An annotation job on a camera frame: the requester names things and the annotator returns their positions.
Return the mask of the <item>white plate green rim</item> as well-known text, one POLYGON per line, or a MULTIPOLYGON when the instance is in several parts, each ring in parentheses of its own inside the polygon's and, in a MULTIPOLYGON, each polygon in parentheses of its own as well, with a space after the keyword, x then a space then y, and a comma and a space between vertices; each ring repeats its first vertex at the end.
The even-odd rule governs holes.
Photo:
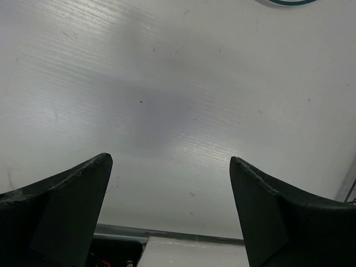
POLYGON ((280 6, 302 6, 315 1, 316 0, 257 0, 258 3, 264 5, 277 4, 280 6))

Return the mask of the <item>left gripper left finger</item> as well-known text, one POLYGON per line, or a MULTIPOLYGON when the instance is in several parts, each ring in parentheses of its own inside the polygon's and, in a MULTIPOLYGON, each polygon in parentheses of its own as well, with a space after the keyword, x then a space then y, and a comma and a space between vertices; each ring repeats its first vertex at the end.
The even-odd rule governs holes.
POLYGON ((1 194, 1 266, 84 266, 112 164, 101 153, 1 194))

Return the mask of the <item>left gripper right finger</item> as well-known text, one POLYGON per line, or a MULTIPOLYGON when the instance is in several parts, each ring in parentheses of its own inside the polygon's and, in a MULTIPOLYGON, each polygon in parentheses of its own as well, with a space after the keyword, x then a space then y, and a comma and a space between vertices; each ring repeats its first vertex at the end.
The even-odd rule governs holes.
POLYGON ((230 181, 250 266, 354 266, 355 206, 276 179, 238 157, 230 181))

